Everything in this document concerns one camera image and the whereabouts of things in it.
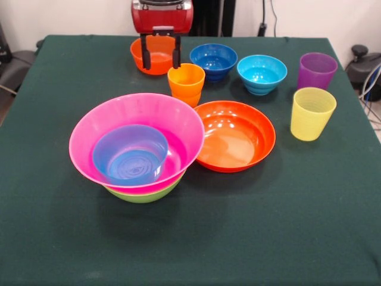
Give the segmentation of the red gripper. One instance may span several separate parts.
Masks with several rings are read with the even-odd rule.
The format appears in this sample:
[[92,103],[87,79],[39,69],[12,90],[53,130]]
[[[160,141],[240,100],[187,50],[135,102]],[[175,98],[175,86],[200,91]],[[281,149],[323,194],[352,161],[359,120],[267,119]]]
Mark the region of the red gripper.
[[[147,34],[170,31],[175,34],[188,33],[193,22],[192,1],[132,1],[132,20],[140,33],[143,68],[151,69],[151,55],[147,46]],[[173,68],[181,66],[181,36],[174,37]]]

